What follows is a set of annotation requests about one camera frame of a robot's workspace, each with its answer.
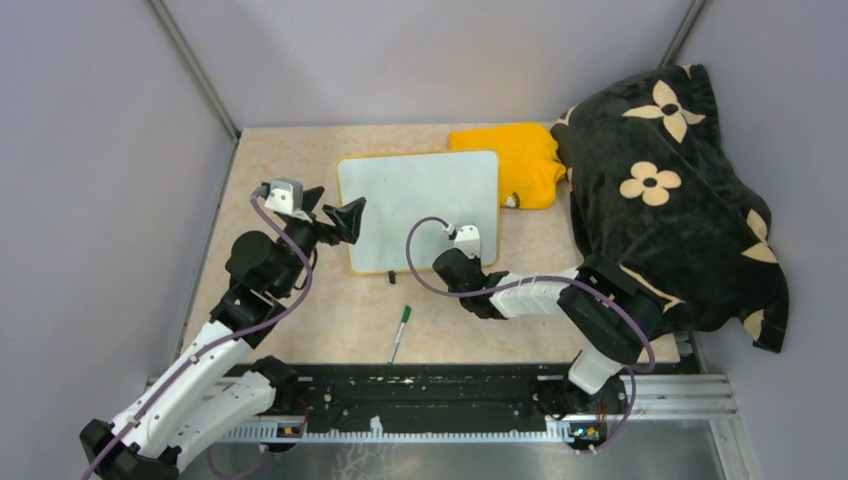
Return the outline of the white marker pen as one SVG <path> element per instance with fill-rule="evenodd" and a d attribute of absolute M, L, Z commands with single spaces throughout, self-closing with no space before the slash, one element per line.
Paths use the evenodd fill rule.
<path fill-rule="evenodd" d="M 397 353 L 398 353 L 398 350 L 399 350 L 399 347 L 400 347 L 400 343 L 402 341 L 403 332 L 404 332 L 404 329 L 405 329 L 407 323 L 402 324 L 401 322 L 399 322 L 398 329 L 397 329 L 395 338 L 393 340 L 392 347 L 391 347 L 389 357 L 388 357 L 388 360 L 387 360 L 388 365 L 393 365 L 395 363 Z"/>

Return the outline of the yellow-framed whiteboard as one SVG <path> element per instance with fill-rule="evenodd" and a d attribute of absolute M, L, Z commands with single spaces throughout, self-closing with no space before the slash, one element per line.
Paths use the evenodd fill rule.
<path fill-rule="evenodd" d="M 337 164 L 344 204 L 366 199 L 360 236 L 349 248 L 359 274 L 408 269 L 405 244 L 412 226 L 436 216 L 472 224 L 484 265 L 498 258 L 499 163 L 487 150 L 349 157 Z"/>

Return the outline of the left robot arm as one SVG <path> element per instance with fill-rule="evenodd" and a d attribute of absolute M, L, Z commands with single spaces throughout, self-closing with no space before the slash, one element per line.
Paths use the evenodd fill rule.
<path fill-rule="evenodd" d="M 89 463 L 83 478 L 176 479 L 244 421 L 297 406 L 298 375 L 273 356 L 257 360 L 224 392 L 204 396 L 304 302 L 317 245 L 357 242 L 366 199 L 323 206 L 329 220 L 322 222 L 313 210 L 323 193 L 285 179 L 251 193 L 251 206 L 277 236 L 241 234 L 225 264 L 229 287 L 190 346 L 130 406 L 82 429 Z"/>

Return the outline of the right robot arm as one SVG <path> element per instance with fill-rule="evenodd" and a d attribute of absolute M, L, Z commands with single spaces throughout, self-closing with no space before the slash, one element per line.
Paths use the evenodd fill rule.
<path fill-rule="evenodd" d="M 589 342 L 563 385 L 564 401 L 576 412 L 588 412 L 599 403 L 604 384 L 638 360 L 662 319 L 661 299 L 602 256 L 589 256 L 579 267 L 560 273 L 521 276 L 486 274 L 479 259 L 451 248 L 432 268 L 448 294 L 479 318 L 548 315 L 570 320 Z"/>

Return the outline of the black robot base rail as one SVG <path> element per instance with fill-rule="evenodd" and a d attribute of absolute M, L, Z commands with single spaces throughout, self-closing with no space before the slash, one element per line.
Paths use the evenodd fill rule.
<path fill-rule="evenodd" d="M 565 364 L 296 366 L 291 406 L 255 416 L 226 442 L 277 451 L 297 444 L 563 443 L 599 448 L 631 388 L 611 378 L 596 394 Z"/>

